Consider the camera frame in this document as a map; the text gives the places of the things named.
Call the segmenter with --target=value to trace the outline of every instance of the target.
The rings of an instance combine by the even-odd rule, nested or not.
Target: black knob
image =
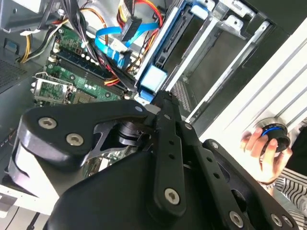
[[[287,137],[288,131],[287,127],[283,124],[274,123],[266,125],[262,127],[263,133],[262,136],[267,135],[269,140],[266,143],[265,147],[263,148],[263,152],[266,149],[267,145],[269,144],[270,140],[275,138],[277,140],[277,149],[276,152],[281,152],[287,149],[290,145],[290,138]]]

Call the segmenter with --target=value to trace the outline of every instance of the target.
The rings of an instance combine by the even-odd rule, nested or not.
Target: hand
[[[265,150],[262,162],[260,162],[261,151],[268,141],[268,136],[261,136],[261,134],[262,129],[257,128],[253,135],[242,139],[241,149],[244,151],[242,166],[255,180],[270,184],[282,173],[292,151],[288,148],[275,157],[277,140],[272,139]]]

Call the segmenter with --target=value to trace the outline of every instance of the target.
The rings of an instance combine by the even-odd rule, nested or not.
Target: metal screw
[[[164,117],[166,117],[168,120],[171,119],[171,117],[169,115],[167,115],[167,114],[164,114]]]
[[[72,146],[80,146],[84,143],[83,138],[76,133],[70,133],[66,137],[66,141]]]
[[[190,124],[188,124],[188,123],[186,123],[184,126],[185,126],[187,129],[189,129],[189,130],[192,129],[192,126],[191,126]]]
[[[216,149],[218,149],[218,148],[219,148],[219,145],[218,145],[218,144],[216,144],[215,142],[211,142],[211,144],[212,144],[212,146],[213,146],[214,148],[216,148]]]
[[[65,11],[63,9],[58,9],[58,14],[60,16],[65,16]]]
[[[275,214],[271,214],[271,218],[277,226],[281,227],[283,225],[281,220]]]
[[[135,109],[136,109],[137,111],[139,111],[139,112],[143,112],[143,110],[142,110],[141,107],[136,106]]]
[[[168,200],[168,202],[171,203],[172,205],[179,204],[180,197],[179,197],[178,193],[174,189],[167,188],[164,191],[164,195],[165,195],[165,198]]]
[[[45,129],[53,129],[57,126],[57,122],[51,117],[42,117],[38,120],[39,126]]]
[[[284,219],[284,221],[285,221],[291,228],[293,227],[293,224],[292,224],[292,222],[288,219],[288,217],[283,216],[283,219]]]
[[[243,220],[242,218],[239,216],[239,214],[237,214],[234,211],[229,212],[229,217],[231,219],[231,221],[237,225],[239,228],[243,227]]]

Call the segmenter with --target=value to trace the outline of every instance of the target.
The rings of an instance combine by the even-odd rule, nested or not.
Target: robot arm
[[[199,141],[172,94],[152,104],[155,112],[126,100],[23,115],[9,174],[58,199],[47,230],[298,229],[222,146]],[[127,146],[137,152],[82,179],[87,159]]]

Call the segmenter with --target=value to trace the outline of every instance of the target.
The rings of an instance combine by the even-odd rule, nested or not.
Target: motherboard
[[[33,93],[38,106],[120,100],[120,86],[104,85],[109,73],[87,54],[77,34],[62,27],[56,34],[45,71],[36,75]]]

